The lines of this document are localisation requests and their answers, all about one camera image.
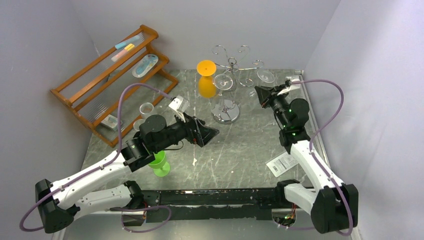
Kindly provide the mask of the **clear wine glass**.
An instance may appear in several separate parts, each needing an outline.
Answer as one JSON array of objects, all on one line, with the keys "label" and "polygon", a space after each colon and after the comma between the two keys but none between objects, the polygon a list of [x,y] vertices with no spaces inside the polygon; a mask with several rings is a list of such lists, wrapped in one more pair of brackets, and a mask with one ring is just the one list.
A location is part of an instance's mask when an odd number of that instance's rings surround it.
[{"label": "clear wine glass", "polygon": [[214,77],[213,84],[217,88],[217,94],[211,102],[211,115],[217,122],[223,122],[221,114],[226,107],[224,93],[232,88],[233,79],[229,75],[221,73]]},{"label": "clear wine glass", "polygon": [[267,69],[260,68],[249,79],[249,87],[247,90],[248,97],[255,98],[255,86],[273,87],[275,85],[275,77],[272,72]]}]

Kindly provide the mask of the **orange plastic wine glass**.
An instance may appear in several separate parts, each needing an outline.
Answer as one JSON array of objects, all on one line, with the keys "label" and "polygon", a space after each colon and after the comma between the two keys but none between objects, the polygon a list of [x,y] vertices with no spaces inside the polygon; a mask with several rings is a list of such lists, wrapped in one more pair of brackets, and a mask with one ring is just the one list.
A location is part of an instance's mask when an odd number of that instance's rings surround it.
[{"label": "orange plastic wine glass", "polygon": [[198,92],[200,96],[207,99],[214,97],[217,92],[217,88],[213,83],[213,75],[217,70],[215,63],[211,60],[202,60],[197,64],[196,70],[200,75],[198,81]]}]

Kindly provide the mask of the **green plastic wine glass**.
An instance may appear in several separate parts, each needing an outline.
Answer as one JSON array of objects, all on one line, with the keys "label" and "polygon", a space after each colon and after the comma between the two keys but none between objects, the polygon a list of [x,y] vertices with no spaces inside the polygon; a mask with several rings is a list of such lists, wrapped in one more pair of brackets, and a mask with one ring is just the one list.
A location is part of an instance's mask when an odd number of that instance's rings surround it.
[{"label": "green plastic wine glass", "polygon": [[153,173],[157,177],[165,177],[169,174],[171,166],[167,161],[167,155],[164,150],[154,154],[154,161],[148,164],[153,169]]}]

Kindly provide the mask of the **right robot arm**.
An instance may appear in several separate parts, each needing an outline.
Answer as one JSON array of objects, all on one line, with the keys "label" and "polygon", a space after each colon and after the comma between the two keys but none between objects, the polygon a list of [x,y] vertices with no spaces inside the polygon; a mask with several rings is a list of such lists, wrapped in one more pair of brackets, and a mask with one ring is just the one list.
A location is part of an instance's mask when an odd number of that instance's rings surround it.
[{"label": "right robot arm", "polygon": [[353,184],[346,184],[336,176],[316,152],[305,128],[309,103],[303,98],[287,102],[285,85],[254,89],[260,106],[271,108],[280,124],[281,146],[300,164],[313,186],[308,189],[295,180],[279,183],[274,195],[276,204],[285,208],[292,203],[304,210],[321,234],[350,235],[358,224],[359,192]]}]

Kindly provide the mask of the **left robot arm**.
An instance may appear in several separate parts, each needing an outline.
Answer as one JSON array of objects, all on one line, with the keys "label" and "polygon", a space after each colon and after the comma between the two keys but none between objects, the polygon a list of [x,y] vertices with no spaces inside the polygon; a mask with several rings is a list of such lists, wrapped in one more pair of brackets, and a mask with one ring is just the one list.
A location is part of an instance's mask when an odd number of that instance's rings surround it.
[{"label": "left robot arm", "polygon": [[40,203],[37,209],[45,233],[55,233],[69,226],[82,212],[80,199],[108,180],[143,168],[155,160],[155,154],[183,139],[202,148],[220,133],[218,129],[206,126],[205,121],[186,113],[183,118],[176,116],[175,120],[167,125],[163,116],[151,115],[139,126],[134,137],[125,142],[122,150],[113,151],[67,179],[37,182],[35,199]]}]

